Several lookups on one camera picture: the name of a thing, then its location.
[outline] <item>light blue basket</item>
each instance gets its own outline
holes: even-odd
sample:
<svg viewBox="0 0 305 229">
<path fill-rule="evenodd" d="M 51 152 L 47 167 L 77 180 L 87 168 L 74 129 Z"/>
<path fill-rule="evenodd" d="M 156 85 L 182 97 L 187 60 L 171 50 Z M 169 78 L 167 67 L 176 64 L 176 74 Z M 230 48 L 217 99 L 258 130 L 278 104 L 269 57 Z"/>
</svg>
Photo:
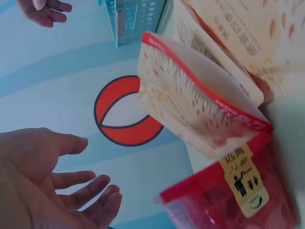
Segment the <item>light blue basket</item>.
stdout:
<svg viewBox="0 0 305 229">
<path fill-rule="evenodd" d="M 166 0 L 106 0 L 116 48 L 156 32 Z"/>
</svg>

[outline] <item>red circle logo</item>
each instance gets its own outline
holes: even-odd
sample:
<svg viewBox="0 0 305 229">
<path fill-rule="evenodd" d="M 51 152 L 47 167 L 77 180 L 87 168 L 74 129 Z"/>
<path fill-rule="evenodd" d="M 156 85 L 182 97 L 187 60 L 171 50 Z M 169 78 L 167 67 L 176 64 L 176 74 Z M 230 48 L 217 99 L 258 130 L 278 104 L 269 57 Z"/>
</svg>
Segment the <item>red circle logo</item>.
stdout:
<svg viewBox="0 0 305 229">
<path fill-rule="evenodd" d="M 101 133 L 110 141 L 122 146 L 140 146 L 152 141 L 162 131 L 163 125 L 147 115 L 137 123 L 127 126 L 107 126 L 103 121 L 113 105 L 125 96 L 138 93 L 140 78 L 123 76 L 107 84 L 94 104 L 94 119 Z"/>
</svg>

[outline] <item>blue striped surface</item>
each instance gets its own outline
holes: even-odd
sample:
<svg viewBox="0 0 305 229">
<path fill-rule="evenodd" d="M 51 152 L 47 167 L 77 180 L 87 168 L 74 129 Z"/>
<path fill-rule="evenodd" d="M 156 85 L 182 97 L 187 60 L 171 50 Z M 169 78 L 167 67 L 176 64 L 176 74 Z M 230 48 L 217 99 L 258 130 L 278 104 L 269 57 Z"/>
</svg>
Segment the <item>blue striped surface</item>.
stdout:
<svg viewBox="0 0 305 229">
<path fill-rule="evenodd" d="M 14 0 L 0 0 L 0 131 L 45 126 L 87 137 L 83 154 L 60 158 L 55 171 L 108 174 L 123 194 L 115 229 L 174 228 L 152 198 L 192 173 L 184 143 L 164 128 L 147 144 L 119 146 L 99 132 L 93 116 L 106 84 L 137 74 L 140 43 L 116 50 L 105 5 L 69 3 L 67 23 L 45 29 L 26 20 Z M 124 99 L 105 125 L 130 125 L 146 115 L 135 96 Z"/>
</svg>

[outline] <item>yellow label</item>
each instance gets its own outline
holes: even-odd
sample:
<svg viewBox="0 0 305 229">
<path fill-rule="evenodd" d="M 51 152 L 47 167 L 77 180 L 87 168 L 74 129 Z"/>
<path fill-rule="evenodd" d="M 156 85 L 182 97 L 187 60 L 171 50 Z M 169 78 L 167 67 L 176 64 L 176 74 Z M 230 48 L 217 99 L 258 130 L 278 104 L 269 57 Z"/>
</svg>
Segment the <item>yellow label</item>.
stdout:
<svg viewBox="0 0 305 229">
<path fill-rule="evenodd" d="M 261 176 L 251 160 L 252 151 L 244 145 L 219 162 L 224 178 L 245 217 L 250 218 L 269 201 Z"/>
</svg>

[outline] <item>hand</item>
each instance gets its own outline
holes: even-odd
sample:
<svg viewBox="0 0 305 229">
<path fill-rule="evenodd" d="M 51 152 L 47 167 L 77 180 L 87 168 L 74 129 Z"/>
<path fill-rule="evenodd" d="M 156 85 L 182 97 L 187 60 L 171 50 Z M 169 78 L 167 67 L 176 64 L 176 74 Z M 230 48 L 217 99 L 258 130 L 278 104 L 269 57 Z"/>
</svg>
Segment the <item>hand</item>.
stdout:
<svg viewBox="0 0 305 229">
<path fill-rule="evenodd" d="M 60 12 L 72 11 L 70 4 L 58 0 L 17 0 L 17 3 L 28 19 L 47 28 L 52 28 L 54 22 L 66 22 L 66 15 Z"/>
<path fill-rule="evenodd" d="M 6 229 L 105 229 L 116 217 L 122 200 L 111 185 L 84 211 L 84 204 L 110 182 L 101 175 L 71 195 L 57 195 L 95 178 L 90 171 L 52 173 L 58 158 L 79 154 L 85 138 L 48 129 L 24 129 L 0 134 L 0 228 Z"/>
</svg>

